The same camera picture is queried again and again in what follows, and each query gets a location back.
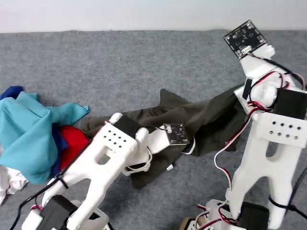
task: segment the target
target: white wire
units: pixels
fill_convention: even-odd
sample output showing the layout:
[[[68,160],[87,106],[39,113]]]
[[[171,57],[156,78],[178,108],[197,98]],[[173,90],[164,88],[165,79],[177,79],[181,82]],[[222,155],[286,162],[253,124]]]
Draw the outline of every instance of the white wire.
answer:
[[[231,178],[229,177],[228,173],[227,173],[222,167],[220,167],[220,166],[217,165],[216,158],[217,158],[217,156],[218,156],[221,152],[223,152],[226,148],[228,148],[228,147],[237,139],[238,136],[240,136],[240,134],[241,134],[241,133],[245,130],[245,128],[248,126],[249,121],[250,121],[250,118],[251,118],[251,116],[249,117],[249,119],[248,119],[248,121],[246,122],[246,124],[242,127],[241,131],[238,132],[237,135],[234,136],[234,137],[225,145],[225,147],[222,148],[220,151],[218,151],[218,152],[215,154],[215,156],[214,156],[214,164],[215,164],[215,167],[218,168],[219,170],[221,170],[221,171],[223,171],[223,172],[225,173],[225,175],[226,175],[226,177],[227,177],[227,179],[228,179],[230,191],[231,191],[231,189],[232,189],[232,186],[231,186]]]
[[[196,229],[198,229],[198,228],[197,228],[198,219],[199,219],[200,217],[204,216],[204,215],[207,215],[207,214],[209,214],[209,211],[202,212],[202,213],[200,213],[200,214],[195,218],[195,228],[196,228]]]
[[[134,168],[131,168],[130,166],[127,166],[128,169],[130,169],[131,171],[136,171],[136,170],[142,170],[142,169],[145,169],[149,164],[150,162],[152,161],[153,159],[153,154],[151,152],[151,150],[147,147],[147,150],[148,150],[148,155],[149,155],[149,160],[146,162],[146,164],[138,169],[134,169]]]
[[[297,76],[302,80],[303,90],[305,90],[305,86],[306,86],[305,78],[304,78],[302,75],[298,74],[298,73],[294,73],[294,74],[297,75]]]

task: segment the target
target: white cloth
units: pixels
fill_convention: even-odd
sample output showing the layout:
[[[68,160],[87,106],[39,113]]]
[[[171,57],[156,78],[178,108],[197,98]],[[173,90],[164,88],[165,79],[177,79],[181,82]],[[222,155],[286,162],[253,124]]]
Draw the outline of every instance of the white cloth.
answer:
[[[0,205],[3,202],[6,194],[15,194],[28,183],[27,179],[19,170],[11,169],[0,165]]]

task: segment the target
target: gray carpet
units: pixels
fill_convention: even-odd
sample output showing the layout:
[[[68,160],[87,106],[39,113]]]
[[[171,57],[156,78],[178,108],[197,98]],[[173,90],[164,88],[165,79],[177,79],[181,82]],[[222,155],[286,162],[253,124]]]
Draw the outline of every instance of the gray carpet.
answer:
[[[45,105],[73,101],[89,105],[90,115],[157,105],[161,88],[193,102],[210,99],[245,80],[239,61],[222,39],[225,34],[225,30],[0,34],[0,92],[19,84],[38,92]],[[264,35],[276,49],[276,61],[303,75],[307,72],[307,32],[265,31]],[[240,164],[247,133],[237,152],[221,154],[219,159],[232,174]],[[199,213],[197,203],[224,198],[227,179],[215,169],[213,154],[180,157],[173,170],[142,190],[132,188],[130,179],[121,175],[101,209],[116,230],[176,230],[184,217]],[[296,177],[306,164],[304,151]],[[82,200],[87,186],[88,181],[81,182],[65,194]],[[29,184],[8,197],[0,206],[1,229],[9,228],[18,205],[40,188]],[[295,198],[305,212],[306,191],[307,178]],[[265,205],[267,197],[268,183],[261,179],[246,200]],[[25,206],[20,223],[28,211]],[[306,224],[289,213],[281,229],[304,229]]]

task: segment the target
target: dark green cloth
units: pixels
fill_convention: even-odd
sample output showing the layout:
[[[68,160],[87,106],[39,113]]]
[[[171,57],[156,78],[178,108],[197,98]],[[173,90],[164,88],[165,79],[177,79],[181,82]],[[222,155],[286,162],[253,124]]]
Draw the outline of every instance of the dark green cloth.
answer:
[[[196,139],[192,154],[200,156],[221,149],[242,127],[246,114],[234,94],[234,90],[240,86],[233,87],[212,100],[197,103],[190,103],[162,89],[158,106],[123,114],[143,126],[159,127],[163,123],[183,123],[188,138]],[[88,117],[82,122],[82,131],[88,138],[93,138],[109,118],[110,116]],[[132,184],[136,188],[142,188],[153,181],[181,155],[185,147],[169,146],[155,154],[149,171],[131,175]],[[235,151],[235,144],[227,150]]]

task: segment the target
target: black wire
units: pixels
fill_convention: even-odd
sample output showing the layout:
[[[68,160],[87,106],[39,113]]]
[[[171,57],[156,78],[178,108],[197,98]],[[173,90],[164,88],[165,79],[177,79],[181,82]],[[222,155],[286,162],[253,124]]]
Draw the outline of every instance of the black wire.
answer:
[[[301,185],[304,177],[307,175],[307,167],[302,171],[302,173],[300,174],[300,176],[298,177],[294,187],[293,187],[293,191],[291,193],[291,196],[290,196],[290,199],[289,199],[289,203],[288,203],[288,206],[285,206],[285,205],[280,205],[278,203],[276,203],[272,198],[271,196],[269,197],[269,201],[277,206],[277,207],[280,207],[280,208],[284,208],[286,209],[286,213],[288,212],[288,210],[290,211],[293,211],[293,212],[296,212],[297,214],[299,214],[300,216],[302,216],[303,218],[307,219],[307,215],[302,212],[301,210],[299,210],[295,205],[292,205],[292,201],[293,201],[293,198],[295,197],[296,193],[297,193],[297,190],[299,188],[299,186]]]
[[[35,193],[33,196],[30,196],[29,198],[27,198],[26,200],[24,200],[18,207],[18,212],[17,212],[17,217],[14,221],[14,223],[12,224],[12,226],[10,227],[10,230],[13,230],[19,219],[20,219],[20,215],[21,215],[21,210],[22,208],[29,203],[31,200],[35,199],[35,202],[37,203],[37,197],[39,195],[41,195],[42,193],[44,193],[45,191],[47,191],[49,188],[51,188],[53,185],[55,185],[55,183],[57,183],[58,181],[61,181],[62,176],[64,175],[64,173],[68,170],[68,168],[77,160],[77,158],[83,153],[83,151],[92,143],[92,141],[89,141],[80,151],[79,153],[72,159],[72,161],[58,174],[56,175],[54,181],[52,181],[50,184],[48,184],[45,188],[39,190],[37,193]]]
[[[271,65],[274,65],[274,66],[277,66],[277,67],[283,69],[284,71],[286,71],[286,74],[291,74],[292,77],[294,77],[294,79],[297,80],[297,81],[303,86],[303,89],[307,89],[307,86],[304,85],[303,80],[302,80],[298,75],[296,75],[296,74],[293,73],[291,70],[289,70],[287,67],[285,67],[285,66],[283,66],[283,65],[281,65],[281,64],[279,64],[279,63],[277,63],[276,61],[273,61],[273,60],[270,60],[270,59],[267,59],[267,58],[264,58],[264,57],[258,57],[258,56],[254,55],[254,54],[252,54],[252,53],[249,53],[249,54],[250,54],[252,57],[254,57],[254,58],[258,58],[258,59],[260,59],[260,60],[264,60],[264,61],[270,63]]]
[[[17,217],[14,221],[14,223],[12,224],[12,226],[10,227],[10,230],[13,230],[20,218],[21,215],[21,209],[27,204],[29,203],[31,200],[33,200],[35,197],[39,196],[40,194],[42,194],[43,192],[45,192],[46,190],[48,190],[49,188],[51,188],[56,182],[58,182],[58,179],[56,178],[53,182],[51,182],[50,184],[48,184],[45,188],[41,189],[40,191],[38,191],[37,193],[35,193],[33,196],[30,196],[29,198],[27,198],[25,201],[23,201],[19,207],[18,207],[18,212],[17,212]]]
[[[300,174],[300,176],[298,177],[294,187],[293,187],[293,191],[291,193],[290,199],[289,199],[289,205],[291,205],[293,198],[295,197],[297,190],[299,188],[299,186],[301,185],[304,177],[307,175],[307,167],[302,171],[302,173]]]

